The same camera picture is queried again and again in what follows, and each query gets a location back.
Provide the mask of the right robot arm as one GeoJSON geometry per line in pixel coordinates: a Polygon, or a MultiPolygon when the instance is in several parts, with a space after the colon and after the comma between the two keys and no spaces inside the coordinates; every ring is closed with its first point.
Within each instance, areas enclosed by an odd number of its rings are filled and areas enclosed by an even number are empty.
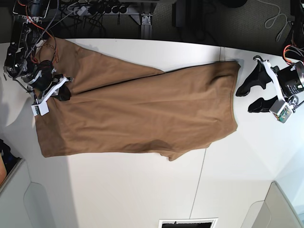
{"type": "Polygon", "coordinates": [[[38,43],[47,37],[54,39],[54,35],[49,32],[49,26],[44,28],[41,25],[50,5],[49,0],[15,2],[13,14],[16,20],[3,67],[4,76],[11,78],[31,94],[35,104],[40,99],[47,100],[47,95],[59,101],[68,101],[71,97],[66,82],[72,81],[72,78],[55,73],[54,64],[59,59],[57,45],[51,46],[53,54],[50,59],[42,61],[36,58],[38,43]]]}

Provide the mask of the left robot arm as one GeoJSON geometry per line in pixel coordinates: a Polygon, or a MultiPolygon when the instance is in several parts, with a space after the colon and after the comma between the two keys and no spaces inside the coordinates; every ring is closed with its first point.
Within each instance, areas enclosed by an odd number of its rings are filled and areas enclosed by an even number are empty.
{"type": "Polygon", "coordinates": [[[257,99],[248,107],[250,113],[271,112],[279,116],[280,113],[294,113],[303,104],[297,95],[304,91],[304,2],[292,0],[291,11],[294,21],[282,49],[282,58],[287,66],[280,69],[271,66],[268,60],[254,56],[256,67],[237,89],[236,96],[243,97],[254,86],[263,89],[268,83],[275,86],[275,97],[270,100],[257,99]]]}

